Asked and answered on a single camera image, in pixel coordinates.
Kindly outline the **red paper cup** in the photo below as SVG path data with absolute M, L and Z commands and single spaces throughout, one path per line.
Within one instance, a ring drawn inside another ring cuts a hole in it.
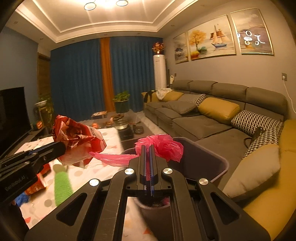
M 43 169 L 37 174 L 37 178 L 38 178 L 37 181 L 25 191 L 25 194 L 29 196 L 40 190 L 45 189 L 47 185 L 44 180 L 44 176 L 46 174 L 49 174 L 50 171 L 51 171 L 50 165 L 45 164 L 43 166 Z

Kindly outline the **grey plastic trash bin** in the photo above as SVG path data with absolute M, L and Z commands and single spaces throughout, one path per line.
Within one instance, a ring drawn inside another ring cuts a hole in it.
M 174 137 L 184 147 L 184 152 L 179 162 L 169 161 L 168 166 L 184 175 L 184 177 L 198 180 L 206 178 L 218 186 L 222 176 L 228 170 L 225 158 L 205 149 L 197 143 L 184 137 Z M 150 202 L 143 197 L 132 198 L 134 206 L 146 226 L 148 240 L 173 240 L 173 227 L 171 220 L 171 206 L 168 197 L 160 197 Z

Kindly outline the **far patterned cushion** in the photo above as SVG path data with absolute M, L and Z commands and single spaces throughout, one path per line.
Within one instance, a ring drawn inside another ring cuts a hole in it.
M 198 106 L 206 99 L 205 94 L 183 94 L 179 101 L 193 103 L 196 106 L 196 111 L 198 110 Z

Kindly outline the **red snack wrapper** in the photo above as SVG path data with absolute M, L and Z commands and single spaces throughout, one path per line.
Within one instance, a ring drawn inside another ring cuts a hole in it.
M 107 146 L 99 130 L 63 115 L 55 118 L 53 139 L 66 147 L 65 154 L 58 158 L 64 166 L 84 168 L 92 160 L 91 152 L 101 153 Z

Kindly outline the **pink plastic bag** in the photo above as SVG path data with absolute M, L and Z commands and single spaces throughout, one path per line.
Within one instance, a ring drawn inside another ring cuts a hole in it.
M 99 152 L 90 152 L 89 154 L 97 160 L 114 167 L 127 167 L 131 159 L 139 157 L 141 148 L 144 145 L 149 151 L 149 146 L 154 145 L 155 154 L 166 161 L 180 162 L 184 147 L 180 142 L 173 140 L 170 135 L 153 135 L 140 138 L 134 146 L 135 154 L 103 154 Z

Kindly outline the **grey cushion on seat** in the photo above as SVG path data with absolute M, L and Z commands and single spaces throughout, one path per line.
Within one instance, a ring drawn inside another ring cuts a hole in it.
M 196 108 L 196 104 L 186 101 L 168 101 L 162 104 L 162 107 L 174 110 L 180 115 L 187 114 Z

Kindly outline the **dark coffee table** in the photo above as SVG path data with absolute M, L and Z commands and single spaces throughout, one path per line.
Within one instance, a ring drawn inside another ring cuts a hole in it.
M 106 153 L 119 153 L 133 148 L 140 138 L 153 135 L 137 113 L 110 112 L 105 118 L 83 120 L 80 123 L 97 128 L 107 143 Z

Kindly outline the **yellow cushion far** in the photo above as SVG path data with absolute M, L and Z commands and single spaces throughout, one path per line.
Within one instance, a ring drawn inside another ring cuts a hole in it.
M 164 98 L 162 99 L 163 102 L 168 102 L 168 101 L 175 101 L 178 100 L 180 97 L 182 97 L 184 93 L 178 92 L 178 91 L 171 91 L 168 92 Z

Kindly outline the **black white patterned cushion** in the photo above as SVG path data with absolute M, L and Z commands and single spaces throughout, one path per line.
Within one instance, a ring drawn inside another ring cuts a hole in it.
M 231 125 L 249 136 L 249 138 L 244 139 L 244 144 L 247 147 L 243 156 L 245 158 L 264 145 L 278 145 L 284 122 L 242 110 L 231 120 Z

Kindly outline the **left landscape painting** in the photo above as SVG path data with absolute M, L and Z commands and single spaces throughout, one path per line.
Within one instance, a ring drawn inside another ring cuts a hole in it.
M 175 63 L 184 63 L 189 61 L 187 35 L 186 33 L 179 34 L 173 38 Z

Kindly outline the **beige cushion near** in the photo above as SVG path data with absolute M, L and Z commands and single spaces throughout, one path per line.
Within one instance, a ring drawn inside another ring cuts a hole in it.
M 250 199 L 270 187 L 279 172 L 279 146 L 264 145 L 240 162 L 223 192 L 235 202 Z

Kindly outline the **orange flower decoration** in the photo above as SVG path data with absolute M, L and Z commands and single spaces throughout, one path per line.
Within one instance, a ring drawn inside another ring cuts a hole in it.
M 155 42 L 152 47 L 152 50 L 155 54 L 163 54 L 164 49 L 164 44 L 162 42 Z

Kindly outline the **green foam net sleeve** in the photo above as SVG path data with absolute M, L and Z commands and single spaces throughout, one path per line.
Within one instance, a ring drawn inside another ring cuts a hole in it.
M 54 197 L 55 204 L 59 206 L 73 194 L 72 186 L 68 177 L 67 168 L 60 164 L 53 166 L 54 178 Z

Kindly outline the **blue foam net sleeve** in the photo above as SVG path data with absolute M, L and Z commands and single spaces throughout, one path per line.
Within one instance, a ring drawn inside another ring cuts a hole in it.
M 15 203 L 18 207 L 21 207 L 24 203 L 28 203 L 29 200 L 29 196 L 25 192 L 23 192 L 15 198 Z

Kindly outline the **magazine box on table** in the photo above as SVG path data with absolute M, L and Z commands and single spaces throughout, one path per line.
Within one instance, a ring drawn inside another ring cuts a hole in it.
M 91 118 L 93 120 L 100 119 L 100 118 L 107 118 L 107 113 L 108 111 L 99 111 L 99 112 L 93 113 Z

